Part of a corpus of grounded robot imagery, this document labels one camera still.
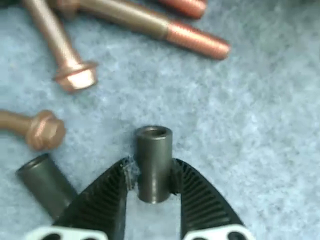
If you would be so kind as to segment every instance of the dark metal bushing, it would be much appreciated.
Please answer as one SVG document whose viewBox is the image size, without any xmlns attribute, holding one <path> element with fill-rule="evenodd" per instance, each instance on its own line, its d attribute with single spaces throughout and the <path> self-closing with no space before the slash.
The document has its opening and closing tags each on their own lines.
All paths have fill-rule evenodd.
<svg viewBox="0 0 320 240">
<path fill-rule="evenodd" d="M 16 175 L 54 220 L 77 196 L 49 154 L 29 161 L 16 171 Z"/>
<path fill-rule="evenodd" d="M 136 132 L 135 159 L 140 169 L 138 197 L 156 204 L 170 196 L 173 133 L 164 126 L 145 126 Z"/>
</svg>

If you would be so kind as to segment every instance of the gray fabric surface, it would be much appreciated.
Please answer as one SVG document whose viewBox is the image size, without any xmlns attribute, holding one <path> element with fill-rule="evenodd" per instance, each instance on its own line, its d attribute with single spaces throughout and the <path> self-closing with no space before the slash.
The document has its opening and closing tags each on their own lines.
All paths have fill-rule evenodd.
<svg viewBox="0 0 320 240">
<path fill-rule="evenodd" d="M 213 183 L 258 240 L 319 239 L 319 12 L 310 0 L 209 0 L 201 20 L 183 21 L 232 44 L 222 62 L 82 14 L 65 27 L 81 56 L 99 62 L 99 83 L 68 95 L 26 11 L 1 9 L 0 108 L 50 109 L 65 121 L 51 154 L 79 192 L 132 154 L 136 128 L 164 125 L 174 156 Z M 0 239 L 21 239 L 51 223 L 15 177 L 39 153 L 8 132 L 0 152 Z M 151 207 L 155 221 L 131 199 L 127 240 L 178 239 L 174 206 Z"/>
</svg>

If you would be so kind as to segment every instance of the carpet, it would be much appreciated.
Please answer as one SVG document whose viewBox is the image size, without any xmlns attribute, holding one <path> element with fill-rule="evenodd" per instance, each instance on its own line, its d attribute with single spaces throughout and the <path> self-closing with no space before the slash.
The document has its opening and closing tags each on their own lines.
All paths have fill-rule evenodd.
<svg viewBox="0 0 320 240">
<path fill-rule="evenodd" d="M 56 63 L 28 13 L 1 9 L 0 108 L 30 116 L 49 109 L 65 121 L 64 143 L 50 153 L 78 192 L 132 155 L 137 128 L 166 126 L 173 156 L 199 170 L 257 240 L 315 240 L 319 8 L 317 0 L 209 0 L 198 21 L 168 13 L 228 40 L 224 61 L 79 14 L 64 25 L 81 57 L 99 63 L 99 83 L 74 95 L 52 80 Z M 22 239 L 52 222 L 15 176 L 41 153 L 5 131 L 0 152 L 0 238 Z M 159 216 L 152 226 L 155 216 L 144 213 L 152 207 L 131 199 L 127 240 L 178 239 L 179 206 L 152 206 Z"/>
</svg>

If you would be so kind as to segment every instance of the copper-colored bolt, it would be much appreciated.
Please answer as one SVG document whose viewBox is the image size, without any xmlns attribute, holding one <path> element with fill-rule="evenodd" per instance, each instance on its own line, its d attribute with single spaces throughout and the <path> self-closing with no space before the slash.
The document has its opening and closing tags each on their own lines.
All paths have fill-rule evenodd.
<svg viewBox="0 0 320 240">
<path fill-rule="evenodd" d="M 49 110 L 42 110 L 35 117 L 0 110 L 0 129 L 24 136 L 26 143 L 37 151 L 58 147 L 66 134 L 64 122 Z"/>
<path fill-rule="evenodd" d="M 97 82 L 95 62 L 83 62 L 61 22 L 44 0 L 22 0 L 33 21 L 42 32 L 59 66 L 55 80 L 62 88 L 73 93 Z"/>
<path fill-rule="evenodd" d="M 158 0 L 178 12 L 194 19 L 200 19 L 207 8 L 207 0 Z"/>
<path fill-rule="evenodd" d="M 181 47 L 222 60 L 228 56 L 229 44 L 190 25 L 172 21 L 165 15 L 126 0 L 50 0 L 51 6 L 67 16 L 77 9 L 90 12 L 132 31 L 167 40 Z"/>
</svg>

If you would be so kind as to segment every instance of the bolt head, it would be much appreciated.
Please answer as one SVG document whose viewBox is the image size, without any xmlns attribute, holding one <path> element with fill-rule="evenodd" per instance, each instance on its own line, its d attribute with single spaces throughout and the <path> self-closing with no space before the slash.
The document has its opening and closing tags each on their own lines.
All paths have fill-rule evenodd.
<svg viewBox="0 0 320 240">
<path fill-rule="evenodd" d="M 95 85 L 96 76 L 95 62 L 85 62 L 72 67 L 66 67 L 58 71 L 55 81 L 68 93 L 75 93 Z"/>
<path fill-rule="evenodd" d="M 79 0 L 56 0 L 55 8 L 59 9 L 67 19 L 73 19 L 79 8 Z"/>
<path fill-rule="evenodd" d="M 58 147 L 66 134 L 64 122 L 49 110 L 39 112 L 31 122 L 25 138 L 34 150 L 49 150 Z"/>
</svg>

